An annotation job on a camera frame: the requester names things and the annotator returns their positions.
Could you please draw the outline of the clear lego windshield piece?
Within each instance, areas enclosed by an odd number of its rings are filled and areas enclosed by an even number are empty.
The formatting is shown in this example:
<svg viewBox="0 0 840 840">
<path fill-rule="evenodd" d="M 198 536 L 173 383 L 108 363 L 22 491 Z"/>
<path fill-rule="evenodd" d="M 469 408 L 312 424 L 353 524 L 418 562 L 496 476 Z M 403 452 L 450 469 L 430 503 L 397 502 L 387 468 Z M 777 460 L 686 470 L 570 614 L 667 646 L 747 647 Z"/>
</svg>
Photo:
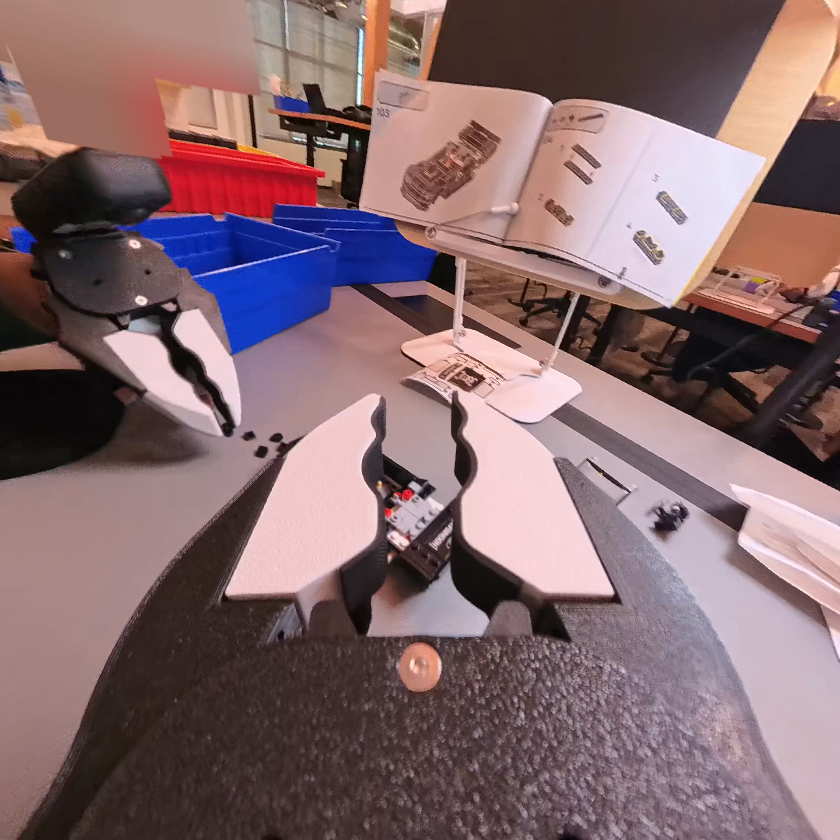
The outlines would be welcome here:
<svg viewBox="0 0 840 840">
<path fill-rule="evenodd" d="M 589 478 L 593 483 L 601 482 L 604 487 L 608 485 L 611 488 L 611 493 L 617 493 L 622 498 L 626 498 L 632 495 L 637 489 L 636 484 L 627 484 L 622 480 L 616 478 L 605 467 L 603 467 L 600 464 L 599 460 L 594 456 L 583 458 L 582 461 L 576 467 L 582 474 L 586 475 L 587 478 Z"/>
</svg>

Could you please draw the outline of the background desk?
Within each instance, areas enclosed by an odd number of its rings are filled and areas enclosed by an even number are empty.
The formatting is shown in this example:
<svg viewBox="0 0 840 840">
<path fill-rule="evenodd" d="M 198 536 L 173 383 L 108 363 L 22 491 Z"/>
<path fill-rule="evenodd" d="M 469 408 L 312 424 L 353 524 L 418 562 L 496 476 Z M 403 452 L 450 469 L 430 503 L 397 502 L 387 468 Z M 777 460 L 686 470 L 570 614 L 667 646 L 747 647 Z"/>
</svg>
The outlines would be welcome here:
<svg viewBox="0 0 840 840">
<path fill-rule="evenodd" d="M 314 167 L 316 139 L 347 139 L 342 162 L 340 194 L 352 207 L 358 207 L 368 155 L 372 110 L 366 105 L 351 105 L 342 110 L 328 108 L 319 85 L 304 85 L 306 101 L 273 97 L 275 114 L 283 130 L 303 133 L 307 140 L 307 165 Z"/>
</svg>

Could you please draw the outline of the cluster of small black tiles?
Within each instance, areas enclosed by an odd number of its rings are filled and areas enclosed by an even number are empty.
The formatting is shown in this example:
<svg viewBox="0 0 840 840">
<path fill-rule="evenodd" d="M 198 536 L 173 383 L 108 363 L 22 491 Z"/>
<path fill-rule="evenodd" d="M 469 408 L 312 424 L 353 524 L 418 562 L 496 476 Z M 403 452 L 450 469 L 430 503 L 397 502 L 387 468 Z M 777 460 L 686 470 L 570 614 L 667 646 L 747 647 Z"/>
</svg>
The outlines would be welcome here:
<svg viewBox="0 0 840 840">
<path fill-rule="evenodd" d="M 250 447 L 251 454 L 258 459 L 282 459 L 301 441 L 301 437 L 285 437 L 279 432 L 260 437 L 253 430 L 241 433 L 239 438 Z"/>
</svg>

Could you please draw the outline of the lego instruction booklet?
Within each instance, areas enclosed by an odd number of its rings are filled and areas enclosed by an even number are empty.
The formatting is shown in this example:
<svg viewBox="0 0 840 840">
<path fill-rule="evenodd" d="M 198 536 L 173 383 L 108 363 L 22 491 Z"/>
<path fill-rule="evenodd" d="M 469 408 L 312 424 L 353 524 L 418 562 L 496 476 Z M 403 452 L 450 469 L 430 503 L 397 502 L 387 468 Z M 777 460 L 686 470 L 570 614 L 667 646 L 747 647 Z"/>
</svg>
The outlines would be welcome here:
<svg viewBox="0 0 840 840">
<path fill-rule="evenodd" d="M 441 249 L 672 306 L 761 173 L 750 151 L 615 104 L 374 86 L 361 208 Z"/>
</svg>

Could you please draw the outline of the black lego car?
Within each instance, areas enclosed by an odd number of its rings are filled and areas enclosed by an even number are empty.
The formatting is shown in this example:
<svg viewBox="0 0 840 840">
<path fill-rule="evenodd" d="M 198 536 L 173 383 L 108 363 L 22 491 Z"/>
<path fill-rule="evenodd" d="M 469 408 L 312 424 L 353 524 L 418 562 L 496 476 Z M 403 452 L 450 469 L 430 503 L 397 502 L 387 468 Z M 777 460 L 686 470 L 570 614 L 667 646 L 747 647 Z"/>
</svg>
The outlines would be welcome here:
<svg viewBox="0 0 840 840">
<path fill-rule="evenodd" d="M 413 575 L 424 588 L 448 567 L 454 520 L 450 505 L 436 497 L 426 478 L 384 456 L 377 490 L 384 503 L 386 559 Z"/>
</svg>

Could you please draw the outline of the white booklet stand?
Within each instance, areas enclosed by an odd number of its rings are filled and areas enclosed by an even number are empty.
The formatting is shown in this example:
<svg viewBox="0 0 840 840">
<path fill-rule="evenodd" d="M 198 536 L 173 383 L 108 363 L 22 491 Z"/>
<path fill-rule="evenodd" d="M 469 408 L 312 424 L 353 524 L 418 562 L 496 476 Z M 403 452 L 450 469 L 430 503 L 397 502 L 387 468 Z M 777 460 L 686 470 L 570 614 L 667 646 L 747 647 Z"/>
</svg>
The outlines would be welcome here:
<svg viewBox="0 0 840 840">
<path fill-rule="evenodd" d="M 487 404 L 520 424 L 535 424 L 571 402 L 582 391 L 576 381 L 553 368 L 577 303 L 581 297 L 593 298 L 596 292 L 610 298 L 624 292 L 625 288 L 613 277 L 562 260 L 494 245 L 456 230 L 460 223 L 476 217 L 513 217 L 518 210 L 517 203 L 510 203 L 460 217 L 449 223 L 397 223 L 401 233 L 414 243 L 434 245 L 439 252 L 454 256 L 456 263 L 451 328 L 406 341 L 402 345 L 402 352 L 424 368 L 445 361 L 455 354 L 472 358 L 500 377 L 500 383 L 486 397 Z M 524 352 L 465 326 L 466 268 L 469 261 L 572 291 L 572 303 L 553 347 L 544 360 L 534 360 Z"/>
</svg>

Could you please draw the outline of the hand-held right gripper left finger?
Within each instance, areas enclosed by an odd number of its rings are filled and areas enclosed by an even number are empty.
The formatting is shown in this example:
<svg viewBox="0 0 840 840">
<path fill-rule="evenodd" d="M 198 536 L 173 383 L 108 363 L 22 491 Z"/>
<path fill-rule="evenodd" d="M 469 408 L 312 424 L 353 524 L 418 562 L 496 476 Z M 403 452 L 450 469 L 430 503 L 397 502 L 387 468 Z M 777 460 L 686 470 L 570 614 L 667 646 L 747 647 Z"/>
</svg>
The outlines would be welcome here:
<svg viewBox="0 0 840 840">
<path fill-rule="evenodd" d="M 305 625 L 316 604 L 343 604 L 368 628 L 385 582 L 385 399 L 369 394 L 299 439 L 255 520 L 225 596 L 291 600 Z"/>
</svg>

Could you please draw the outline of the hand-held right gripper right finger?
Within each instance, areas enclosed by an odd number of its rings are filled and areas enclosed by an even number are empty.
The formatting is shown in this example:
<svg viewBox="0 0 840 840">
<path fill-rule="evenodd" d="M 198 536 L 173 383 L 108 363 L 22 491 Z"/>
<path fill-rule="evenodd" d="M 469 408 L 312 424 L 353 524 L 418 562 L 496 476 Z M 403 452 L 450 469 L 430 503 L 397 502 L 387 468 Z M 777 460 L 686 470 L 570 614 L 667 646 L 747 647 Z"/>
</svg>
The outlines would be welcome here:
<svg viewBox="0 0 840 840">
<path fill-rule="evenodd" d="M 451 578 L 483 612 L 519 601 L 609 603 L 614 585 L 555 457 L 468 393 L 451 405 L 455 476 Z"/>
</svg>

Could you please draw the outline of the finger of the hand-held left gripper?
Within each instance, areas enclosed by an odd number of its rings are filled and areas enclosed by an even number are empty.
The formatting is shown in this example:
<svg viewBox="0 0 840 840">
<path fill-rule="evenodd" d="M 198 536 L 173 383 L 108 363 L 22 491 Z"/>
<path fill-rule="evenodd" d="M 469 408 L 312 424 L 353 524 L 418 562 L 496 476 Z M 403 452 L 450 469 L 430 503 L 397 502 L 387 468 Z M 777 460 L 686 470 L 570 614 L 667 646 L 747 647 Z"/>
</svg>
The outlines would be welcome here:
<svg viewBox="0 0 840 840">
<path fill-rule="evenodd" d="M 199 309 L 175 315 L 171 351 L 175 368 L 191 387 L 198 405 L 208 410 L 218 431 L 234 432 L 242 417 L 235 363 Z"/>
<path fill-rule="evenodd" d="M 156 334 L 124 329 L 107 336 L 104 342 L 140 383 L 146 401 L 157 410 L 200 433 L 230 436 L 230 432 L 218 431 L 208 410 L 198 405 L 191 387 L 175 368 L 172 328 Z"/>
</svg>

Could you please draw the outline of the black flat panel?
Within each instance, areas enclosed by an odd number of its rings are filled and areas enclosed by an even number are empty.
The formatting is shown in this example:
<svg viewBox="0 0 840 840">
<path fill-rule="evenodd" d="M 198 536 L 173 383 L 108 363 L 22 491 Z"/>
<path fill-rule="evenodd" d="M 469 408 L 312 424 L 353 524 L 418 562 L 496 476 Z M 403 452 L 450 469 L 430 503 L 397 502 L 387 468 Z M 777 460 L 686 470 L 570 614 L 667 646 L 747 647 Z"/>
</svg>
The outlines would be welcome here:
<svg viewBox="0 0 840 840">
<path fill-rule="evenodd" d="M 623 106 L 715 137 L 782 1 L 450 1 L 432 81 Z"/>
</svg>

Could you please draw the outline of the person's left hand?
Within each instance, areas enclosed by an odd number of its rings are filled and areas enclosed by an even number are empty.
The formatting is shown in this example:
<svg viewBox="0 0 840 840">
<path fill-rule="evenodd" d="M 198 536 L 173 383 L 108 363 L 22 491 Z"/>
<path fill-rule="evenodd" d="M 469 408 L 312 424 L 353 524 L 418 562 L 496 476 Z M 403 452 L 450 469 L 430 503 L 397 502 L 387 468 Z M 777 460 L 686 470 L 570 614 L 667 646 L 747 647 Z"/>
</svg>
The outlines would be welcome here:
<svg viewBox="0 0 840 840">
<path fill-rule="evenodd" d="M 47 286 L 32 276 L 32 269 L 29 254 L 1 254 L 1 351 L 56 340 L 56 320 L 47 306 Z"/>
</svg>

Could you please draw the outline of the sticker sheet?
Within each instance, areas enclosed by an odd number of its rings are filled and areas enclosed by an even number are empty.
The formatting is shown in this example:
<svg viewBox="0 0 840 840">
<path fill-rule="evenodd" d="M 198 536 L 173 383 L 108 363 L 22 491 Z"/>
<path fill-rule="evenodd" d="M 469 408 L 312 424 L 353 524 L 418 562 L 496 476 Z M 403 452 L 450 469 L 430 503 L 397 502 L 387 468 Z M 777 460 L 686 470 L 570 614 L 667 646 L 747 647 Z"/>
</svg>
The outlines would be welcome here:
<svg viewBox="0 0 840 840">
<path fill-rule="evenodd" d="M 507 383 L 502 374 L 467 353 L 452 353 L 402 379 L 406 388 L 447 405 L 456 393 L 486 400 Z"/>
</svg>

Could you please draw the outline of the red plastic bin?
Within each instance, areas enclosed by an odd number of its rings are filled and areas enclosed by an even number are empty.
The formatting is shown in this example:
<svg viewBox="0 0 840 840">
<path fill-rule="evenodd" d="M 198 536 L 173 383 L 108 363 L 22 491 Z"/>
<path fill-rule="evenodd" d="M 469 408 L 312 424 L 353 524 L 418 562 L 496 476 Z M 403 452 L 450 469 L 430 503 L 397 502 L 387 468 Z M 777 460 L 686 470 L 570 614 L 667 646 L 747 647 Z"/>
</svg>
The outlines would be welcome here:
<svg viewBox="0 0 840 840">
<path fill-rule="evenodd" d="M 165 212 L 272 217 L 277 204 L 315 206 L 317 168 L 271 154 L 171 140 L 157 160 L 170 185 Z"/>
</svg>

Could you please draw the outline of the wooden top desk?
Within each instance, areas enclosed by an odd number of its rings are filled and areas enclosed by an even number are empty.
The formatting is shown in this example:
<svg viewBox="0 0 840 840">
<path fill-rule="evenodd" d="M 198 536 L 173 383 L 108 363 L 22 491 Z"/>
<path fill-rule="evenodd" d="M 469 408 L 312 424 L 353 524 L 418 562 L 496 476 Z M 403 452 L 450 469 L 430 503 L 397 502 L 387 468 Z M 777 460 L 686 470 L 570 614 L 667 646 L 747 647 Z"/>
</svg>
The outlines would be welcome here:
<svg viewBox="0 0 840 840">
<path fill-rule="evenodd" d="M 833 283 L 827 312 L 787 300 L 782 287 L 776 275 L 740 266 L 716 267 L 681 302 L 807 343 L 814 343 L 822 331 L 838 323 L 838 287 Z"/>
</svg>

